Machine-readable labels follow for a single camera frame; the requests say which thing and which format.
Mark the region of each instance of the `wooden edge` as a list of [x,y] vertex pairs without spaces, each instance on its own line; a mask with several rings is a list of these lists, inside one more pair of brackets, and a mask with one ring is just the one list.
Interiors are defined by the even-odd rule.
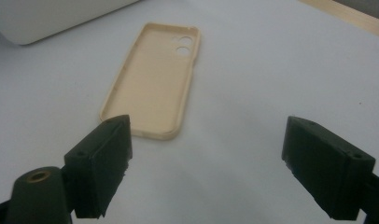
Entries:
[[357,27],[375,35],[379,35],[379,19],[347,7],[332,0],[299,0],[309,6],[318,8],[332,16],[352,23]]

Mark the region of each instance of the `screw hole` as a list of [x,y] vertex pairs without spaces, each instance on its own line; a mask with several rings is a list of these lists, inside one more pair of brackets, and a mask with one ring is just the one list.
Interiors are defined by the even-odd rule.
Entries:
[[37,183],[37,182],[47,179],[49,176],[50,176],[49,171],[38,171],[29,175],[29,177],[27,177],[27,182],[31,184]]

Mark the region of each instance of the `beige phone case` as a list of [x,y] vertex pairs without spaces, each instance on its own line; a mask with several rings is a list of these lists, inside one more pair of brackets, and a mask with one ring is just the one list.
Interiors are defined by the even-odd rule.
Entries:
[[114,81],[100,119],[129,114],[132,135],[162,140],[175,137],[199,42],[196,27],[146,24]]

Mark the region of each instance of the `white object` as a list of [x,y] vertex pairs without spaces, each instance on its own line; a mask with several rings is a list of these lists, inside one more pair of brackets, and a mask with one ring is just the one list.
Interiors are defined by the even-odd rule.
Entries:
[[146,24],[105,100],[101,120],[129,114],[133,135],[161,140],[175,137],[200,36],[192,26]]
[[0,32],[25,45],[138,0],[0,0]]

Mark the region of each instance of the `white table surface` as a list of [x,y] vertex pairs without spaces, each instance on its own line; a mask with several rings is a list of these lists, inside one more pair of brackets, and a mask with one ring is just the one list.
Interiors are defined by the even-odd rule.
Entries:
[[148,21],[202,32],[183,128],[171,141],[134,137],[106,217],[74,223],[346,223],[280,154],[295,115],[373,155],[379,175],[379,37],[296,0],[144,0],[28,46],[0,35],[0,203],[99,124]]

